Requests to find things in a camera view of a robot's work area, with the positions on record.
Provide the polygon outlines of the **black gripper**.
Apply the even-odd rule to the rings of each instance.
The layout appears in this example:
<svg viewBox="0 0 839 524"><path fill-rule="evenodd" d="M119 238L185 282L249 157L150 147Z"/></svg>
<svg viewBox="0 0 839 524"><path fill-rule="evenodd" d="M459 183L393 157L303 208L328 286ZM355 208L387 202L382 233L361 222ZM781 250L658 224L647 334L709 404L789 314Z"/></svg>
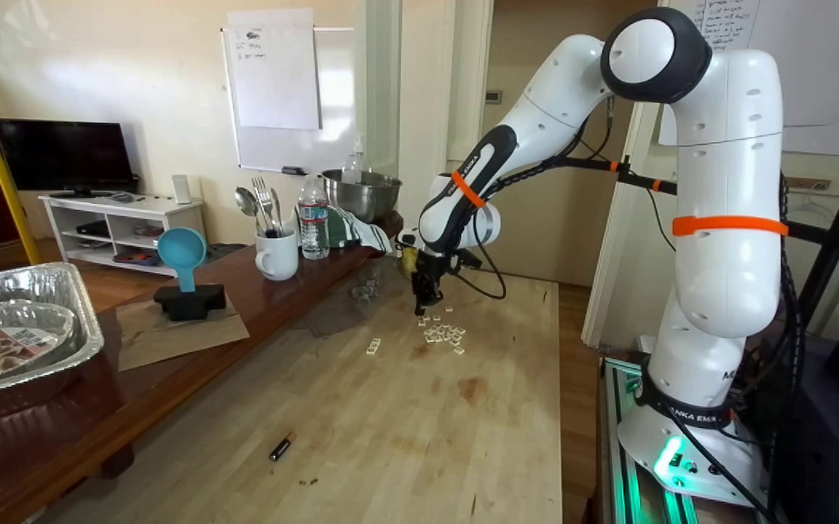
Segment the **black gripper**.
<svg viewBox="0 0 839 524"><path fill-rule="evenodd" d="M425 250L417 253L417 267L411 275L411 289L415 289L415 314L422 318L425 314L425 304L441 304L444 291L441 291L441 281L446 275L459 275L462 272L462 257L433 257Z"/></svg>

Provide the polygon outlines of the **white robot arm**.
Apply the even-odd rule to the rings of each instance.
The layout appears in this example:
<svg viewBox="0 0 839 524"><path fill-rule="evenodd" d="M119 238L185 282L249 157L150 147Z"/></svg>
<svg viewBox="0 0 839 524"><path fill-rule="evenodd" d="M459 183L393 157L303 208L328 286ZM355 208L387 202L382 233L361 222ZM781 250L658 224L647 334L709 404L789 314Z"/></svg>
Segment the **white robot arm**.
<svg viewBox="0 0 839 524"><path fill-rule="evenodd" d="M415 297L422 308L441 300L462 253L498 233L489 195L572 148L610 97L661 102L677 118L677 282L619 439L673 493L759 506L760 448L736 423L730 394L747 340L781 304L784 97L769 54L718 49L667 7L628 19L610 39L561 42L422 208Z"/></svg>

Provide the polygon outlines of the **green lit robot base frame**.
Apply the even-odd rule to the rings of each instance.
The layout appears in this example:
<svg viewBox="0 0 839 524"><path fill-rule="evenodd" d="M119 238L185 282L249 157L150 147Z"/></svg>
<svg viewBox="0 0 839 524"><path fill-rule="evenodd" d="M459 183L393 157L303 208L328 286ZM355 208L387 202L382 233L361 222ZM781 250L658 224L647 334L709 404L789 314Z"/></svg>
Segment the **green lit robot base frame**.
<svg viewBox="0 0 839 524"><path fill-rule="evenodd" d="M602 487L604 524L779 524L759 436L677 426L642 409L639 364L602 364Z"/></svg>

